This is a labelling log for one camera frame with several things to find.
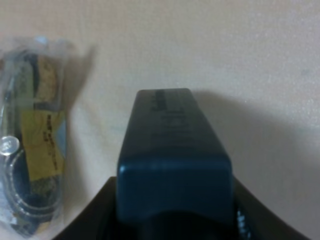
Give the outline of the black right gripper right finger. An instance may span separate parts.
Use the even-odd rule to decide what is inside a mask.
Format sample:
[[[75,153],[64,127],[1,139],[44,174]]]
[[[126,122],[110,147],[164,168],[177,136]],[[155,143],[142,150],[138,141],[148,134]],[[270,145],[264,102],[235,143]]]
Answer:
[[[236,178],[233,195],[238,240],[308,239],[270,211]]]

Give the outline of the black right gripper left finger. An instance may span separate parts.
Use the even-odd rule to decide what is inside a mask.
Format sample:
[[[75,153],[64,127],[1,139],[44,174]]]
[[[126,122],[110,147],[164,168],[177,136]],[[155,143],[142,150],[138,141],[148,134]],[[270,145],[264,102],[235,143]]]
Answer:
[[[110,177],[87,207],[56,237],[56,240],[104,240],[114,218],[116,180]]]

